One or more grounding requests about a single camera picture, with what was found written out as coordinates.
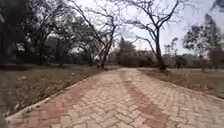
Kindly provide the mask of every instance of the foliage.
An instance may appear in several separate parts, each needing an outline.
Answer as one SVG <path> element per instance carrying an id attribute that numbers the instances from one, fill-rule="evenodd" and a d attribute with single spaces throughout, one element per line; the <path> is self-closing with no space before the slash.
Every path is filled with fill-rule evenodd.
<path id="1" fill-rule="evenodd" d="M 121 37 L 119 51 L 117 52 L 119 65 L 128 67 L 147 67 L 153 64 L 149 51 L 136 51 L 134 45 Z"/>

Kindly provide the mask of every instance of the dry grass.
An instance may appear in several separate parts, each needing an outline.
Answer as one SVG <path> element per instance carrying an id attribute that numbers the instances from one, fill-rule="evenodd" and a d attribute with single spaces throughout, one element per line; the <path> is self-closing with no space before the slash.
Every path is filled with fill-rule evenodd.
<path id="1" fill-rule="evenodd" d="M 0 111 L 12 114 L 78 81 L 99 73 L 89 67 L 35 67 L 0 71 Z"/>
<path id="2" fill-rule="evenodd" d="M 171 69 L 167 73 L 157 69 L 139 70 L 166 82 L 224 98 L 224 70 Z"/>

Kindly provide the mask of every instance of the grass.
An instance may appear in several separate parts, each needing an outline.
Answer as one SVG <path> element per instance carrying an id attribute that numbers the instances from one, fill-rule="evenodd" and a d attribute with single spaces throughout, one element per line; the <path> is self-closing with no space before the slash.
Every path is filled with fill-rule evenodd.
<path id="1" fill-rule="evenodd" d="M 0 111 L 4 115 L 13 114 L 102 71 L 80 66 L 17 69 L 0 70 Z"/>
<path id="2" fill-rule="evenodd" d="M 224 99 L 224 70 L 170 69 L 167 73 L 157 69 L 139 70 L 157 79 Z"/>

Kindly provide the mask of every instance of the brick pathway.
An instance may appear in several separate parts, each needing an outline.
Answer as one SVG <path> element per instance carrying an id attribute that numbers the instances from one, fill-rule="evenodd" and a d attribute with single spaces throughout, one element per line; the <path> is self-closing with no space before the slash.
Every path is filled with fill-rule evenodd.
<path id="1" fill-rule="evenodd" d="M 136 69 L 96 75 L 40 107 L 12 118 L 10 128 L 223 128 L 222 100 Z"/>

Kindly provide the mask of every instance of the bare tree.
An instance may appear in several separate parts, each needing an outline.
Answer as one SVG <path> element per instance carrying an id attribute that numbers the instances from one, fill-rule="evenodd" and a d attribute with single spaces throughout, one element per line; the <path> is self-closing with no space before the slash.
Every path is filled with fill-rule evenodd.
<path id="1" fill-rule="evenodd" d="M 120 4 L 121 6 L 125 7 L 135 7 L 140 12 L 143 12 L 147 18 L 147 22 L 139 20 L 137 17 L 132 19 L 124 19 L 126 23 L 132 24 L 135 27 L 140 29 L 146 30 L 151 37 L 150 39 L 144 37 L 138 37 L 138 39 L 145 40 L 149 43 L 153 53 L 155 54 L 158 60 L 158 66 L 160 70 L 166 70 L 166 66 L 162 59 L 161 55 L 161 48 L 160 48 L 160 32 L 161 28 L 165 23 L 175 22 L 171 21 L 171 18 L 178 14 L 180 11 L 180 7 L 184 7 L 185 2 L 188 0 L 174 0 L 171 4 L 165 6 L 162 0 L 155 1 L 155 0 L 111 0 L 116 4 Z"/>
<path id="2" fill-rule="evenodd" d="M 100 67 L 104 68 L 108 53 L 112 47 L 112 44 L 115 42 L 116 36 L 118 35 L 117 30 L 119 30 L 120 26 L 118 11 L 109 8 L 107 2 L 104 5 L 99 5 L 97 4 L 97 1 L 95 1 L 97 9 L 87 9 L 88 13 L 93 14 L 95 17 L 99 16 L 99 18 L 96 18 L 94 24 L 94 22 L 87 16 L 88 13 L 84 12 L 81 6 L 78 6 L 74 1 L 70 2 L 73 4 L 72 8 L 75 9 L 88 23 L 92 29 L 94 38 L 96 38 L 104 46 L 99 52 Z"/>

